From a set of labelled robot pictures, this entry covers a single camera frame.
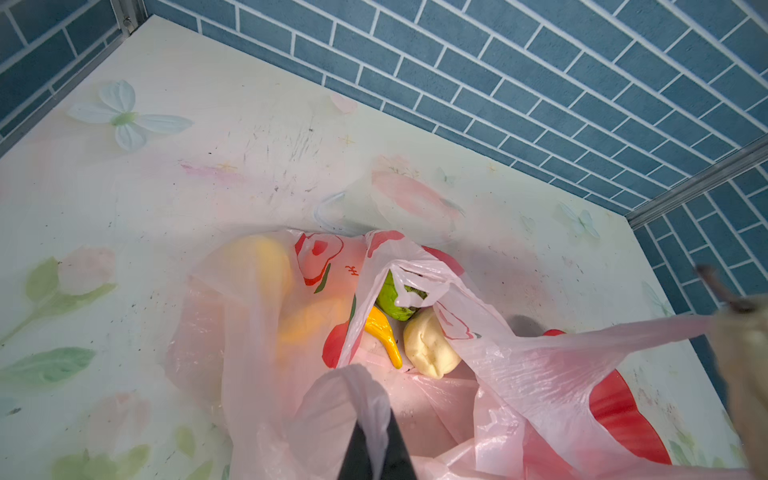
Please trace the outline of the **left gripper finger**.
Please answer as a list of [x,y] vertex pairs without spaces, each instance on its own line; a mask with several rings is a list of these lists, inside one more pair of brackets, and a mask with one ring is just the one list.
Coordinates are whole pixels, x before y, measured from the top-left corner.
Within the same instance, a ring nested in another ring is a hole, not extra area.
[[390,412],[383,447],[370,447],[359,421],[355,423],[338,480],[416,480],[410,454],[393,412]]

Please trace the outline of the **yellow fake pepper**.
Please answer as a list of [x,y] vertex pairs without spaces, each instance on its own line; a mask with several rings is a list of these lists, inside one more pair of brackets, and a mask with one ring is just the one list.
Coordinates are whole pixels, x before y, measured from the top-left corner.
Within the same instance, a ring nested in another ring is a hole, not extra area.
[[394,336],[394,331],[387,316],[378,307],[372,307],[367,316],[364,331],[381,343],[393,367],[395,369],[401,369],[403,361]]

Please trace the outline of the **pink plastic bag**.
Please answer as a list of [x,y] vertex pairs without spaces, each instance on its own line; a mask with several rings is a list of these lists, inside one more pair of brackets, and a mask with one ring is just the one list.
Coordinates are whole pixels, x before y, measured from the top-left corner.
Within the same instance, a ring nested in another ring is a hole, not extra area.
[[[466,285],[450,256],[397,231],[358,237],[284,230],[292,289],[242,292],[225,244],[195,266],[166,357],[167,377],[211,409],[233,443],[234,479],[337,479],[355,423],[383,447],[394,413],[417,479],[600,479],[568,463],[535,425],[547,336],[522,338]],[[363,346],[391,271],[408,306],[432,308],[469,369],[431,379]],[[708,327],[704,317],[618,325],[657,347]],[[743,479],[725,468],[661,466],[630,478]]]

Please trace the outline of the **green fake fruit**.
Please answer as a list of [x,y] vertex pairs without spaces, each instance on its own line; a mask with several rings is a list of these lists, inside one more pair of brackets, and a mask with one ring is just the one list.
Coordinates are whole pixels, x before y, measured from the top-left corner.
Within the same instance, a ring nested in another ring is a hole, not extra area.
[[419,307],[400,307],[396,305],[398,293],[395,288],[392,272],[387,273],[384,284],[377,296],[376,306],[386,315],[394,320],[406,322],[413,317],[419,310]]

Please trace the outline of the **beige fake bun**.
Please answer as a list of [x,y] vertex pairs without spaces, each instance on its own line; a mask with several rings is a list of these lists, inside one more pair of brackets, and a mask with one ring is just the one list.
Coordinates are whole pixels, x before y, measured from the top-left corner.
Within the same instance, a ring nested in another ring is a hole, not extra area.
[[731,308],[712,319],[709,340],[727,387],[727,409],[750,470],[767,477],[767,296],[748,298],[750,312]]
[[408,360],[418,372],[432,379],[443,378],[461,363],[432,308],[420,310],[406,322],[403,346]]

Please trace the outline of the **yellow fake fruit in bag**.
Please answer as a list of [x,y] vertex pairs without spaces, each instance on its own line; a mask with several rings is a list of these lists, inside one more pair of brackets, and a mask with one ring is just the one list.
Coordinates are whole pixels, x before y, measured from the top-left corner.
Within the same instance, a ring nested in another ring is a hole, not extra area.
[[230,245],[235,285],[242,291],[282,301],[292,289],[293,274],[286,248],[268,236],[252,235]]

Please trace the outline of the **red flower-shaped plate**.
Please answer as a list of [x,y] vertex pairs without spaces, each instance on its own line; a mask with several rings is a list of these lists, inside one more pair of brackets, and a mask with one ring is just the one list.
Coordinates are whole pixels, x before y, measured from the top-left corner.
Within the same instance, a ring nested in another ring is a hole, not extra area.
[[536,429],[564,460],[592,478],[630,478],[671,464],[670,455],[617,366],[651,347],[618,327],[563,334],[544,349]]

